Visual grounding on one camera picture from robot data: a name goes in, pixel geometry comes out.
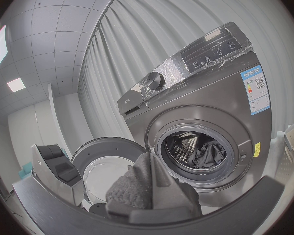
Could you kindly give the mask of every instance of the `white wall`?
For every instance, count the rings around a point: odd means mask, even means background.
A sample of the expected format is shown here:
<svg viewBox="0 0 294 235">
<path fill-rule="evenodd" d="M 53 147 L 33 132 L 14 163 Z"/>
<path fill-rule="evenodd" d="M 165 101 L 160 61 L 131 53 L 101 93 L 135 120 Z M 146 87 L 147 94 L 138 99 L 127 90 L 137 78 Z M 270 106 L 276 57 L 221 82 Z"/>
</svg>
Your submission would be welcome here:
<svg viewBox="0 0 294 235">
<path fill-rule="evenodd" d="M 20 166 L 32 160 L 31 146 L 43 145 L 36 121 L 35 105 L 8 115 L 10 136 Z"/>
<path fill-rule="evenodd" d="M 57 143 L 61 147 L 59 135 L 51 113 L 50 101 L 46 100 L 35 104 L 35 112 L 43 144 L 53 145 Z"/>
<path fill-rule="evenodd" d="M 0 176 L 8 191 L 12 191 L 12 183 L 20 180 L 21 170 L 13 150 L 9 129 L 0 125 Z"/>
<path fill-rule="evenodd" d="M 55 98 L 55 107 L 63 135 L 74 155 L 79 147 L 93 139 L 77 93 Z"/>
</svg>

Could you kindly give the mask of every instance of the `floor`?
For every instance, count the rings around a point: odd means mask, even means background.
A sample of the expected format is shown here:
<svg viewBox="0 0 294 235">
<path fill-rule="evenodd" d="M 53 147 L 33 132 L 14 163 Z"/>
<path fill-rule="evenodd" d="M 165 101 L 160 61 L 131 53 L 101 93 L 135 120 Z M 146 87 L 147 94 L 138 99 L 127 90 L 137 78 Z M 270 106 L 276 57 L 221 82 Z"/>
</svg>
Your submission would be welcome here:
<svg viewBox="0 0 294 235">
<path fill-rule="evenodd" d="M 6 200 L 6 204 L 16 219 L 24 225 L 25 229 L 27 229 L 30 234 L 44 235 L 44 233 L 28 216 L 15 193 L 9 196 L 9 198 Z"/>
</svg>

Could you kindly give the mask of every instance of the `washing machine door opening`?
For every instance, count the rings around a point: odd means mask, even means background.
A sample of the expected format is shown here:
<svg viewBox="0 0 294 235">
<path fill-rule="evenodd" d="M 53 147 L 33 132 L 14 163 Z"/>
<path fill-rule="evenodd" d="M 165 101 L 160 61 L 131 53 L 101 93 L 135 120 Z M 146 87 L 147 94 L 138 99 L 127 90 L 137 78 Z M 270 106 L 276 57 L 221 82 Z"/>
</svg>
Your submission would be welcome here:
<svg viewBox="0 0 294 235">
<path fill-rule="evenodd" d="M 214 138 L 199 132 L 181 131 L 165 138 L 165 150 L 178 166 L 205 172 L 226 159 L 224 147 Z"/>
<path fill-rule="evenodd" d="M 195 124 L 177 125 L 160 137 L 157 154 L 176 178 L 192 186 L 211 185 L 231 174 L 234 151 L 217 131 Z"/>
</svg>

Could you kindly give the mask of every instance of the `teal chair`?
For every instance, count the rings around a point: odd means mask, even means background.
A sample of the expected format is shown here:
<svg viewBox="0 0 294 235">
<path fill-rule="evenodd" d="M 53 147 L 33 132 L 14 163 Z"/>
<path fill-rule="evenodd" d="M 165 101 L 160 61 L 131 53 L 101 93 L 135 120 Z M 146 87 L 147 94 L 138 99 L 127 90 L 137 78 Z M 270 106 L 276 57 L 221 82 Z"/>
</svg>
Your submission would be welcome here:
<svg viewBox="0 0 294 235">
<path fill-rule="evenodd" d="M 23 170 L 20 170 L 18 172 L 18 175 L 20 176 L 21 179 L 24 179 L 31 175 L 31 172 L 33 169 L 32 162 L 29 162 L 23 165 L 22 167 L 23 167 Z"/>
</svg>

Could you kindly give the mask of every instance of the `energy label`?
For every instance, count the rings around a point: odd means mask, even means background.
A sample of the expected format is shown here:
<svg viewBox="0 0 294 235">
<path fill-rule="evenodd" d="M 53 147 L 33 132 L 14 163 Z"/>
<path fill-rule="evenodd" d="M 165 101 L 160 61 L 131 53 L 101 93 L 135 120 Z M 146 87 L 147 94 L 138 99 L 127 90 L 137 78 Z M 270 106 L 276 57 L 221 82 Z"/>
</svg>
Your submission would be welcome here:
<svg viewBox="0 0 294 235">
<path fill-rule="evenodd" d="M 251 115 L 270 108 L 268 88 L 260 65 L 241 72 L 246 88 Z"/>
</svg>

